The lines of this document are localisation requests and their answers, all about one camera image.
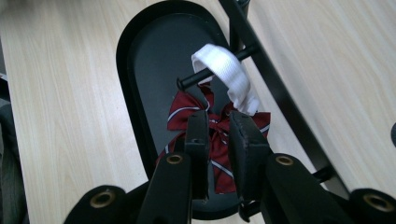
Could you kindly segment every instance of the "oval black tray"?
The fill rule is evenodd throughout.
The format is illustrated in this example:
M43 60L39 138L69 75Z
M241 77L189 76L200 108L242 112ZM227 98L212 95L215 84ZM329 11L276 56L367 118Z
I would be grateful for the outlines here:
M160 2L138 13L124 29L117 47L117 67L136 143L148 178L158 154L177 135L166 130L169 108L177 94L176 80L193 74L191 55L211 43L228 48L216 20L203 7L187 1ZM217 79L214 112L229 101ZM198 88L189 92L204 102ZM209 201L192 202L192 217L218 219L237 212L235 193L215 194L209 167Z

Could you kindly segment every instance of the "striped bow tie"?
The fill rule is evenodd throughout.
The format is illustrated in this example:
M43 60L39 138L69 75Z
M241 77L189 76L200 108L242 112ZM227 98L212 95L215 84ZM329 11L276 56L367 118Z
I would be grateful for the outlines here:
M220 115L211 112L214 104L214 95L210 90L208 83L199 85L201 92L204 94L207 106L192 95L179 91L171 105L167 123L169 131L182 131L178 134L163 150L159 158L164 154L173 152L177 139L185 138L187 130L187 121L191 114L198 110L206 110L209 117L210 129L210 150L209 158L213 166L215 177L215 192L230 193L235 192L235 184L233 182L233 172L231 164L228 160L228 133L230 129L229 115L233 108L232 103L228 103L221 110ZM253 117L254 122L259 127L264 137L267 136L270 124L270 113L259 112Z

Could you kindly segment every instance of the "screw hole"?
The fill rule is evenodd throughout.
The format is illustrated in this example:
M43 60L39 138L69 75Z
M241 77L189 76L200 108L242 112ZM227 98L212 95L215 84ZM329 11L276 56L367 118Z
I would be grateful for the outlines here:
M116 194L113 190L107 189L93 196L90 200L90 205L93 208L103 208L111 205L116 199Z

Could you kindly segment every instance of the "white strap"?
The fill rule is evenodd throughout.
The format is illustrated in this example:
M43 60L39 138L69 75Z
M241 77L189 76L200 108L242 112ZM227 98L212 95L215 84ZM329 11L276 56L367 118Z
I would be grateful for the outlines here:
M235 56L225 48L206 44L191 56L194 72L210 69L228 87L228 96L238 111L253 116L259 100L250 88L245 69ZM209 77L200 83L211 81Z

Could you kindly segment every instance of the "light wood surface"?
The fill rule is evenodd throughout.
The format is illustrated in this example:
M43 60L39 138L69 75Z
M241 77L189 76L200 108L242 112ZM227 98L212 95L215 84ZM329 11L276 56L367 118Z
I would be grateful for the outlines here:
M157 1L8 1L0 35L32 223L62 223L89 189L147 180L118 80L127 22ZM217 1L206 7L225 34ZM259 1L249 19L349 189L396 197L395 1ZM270 144L314 171L250 61ZM254 217L260 223L260 215ZM242 223L237 216L219 223Z

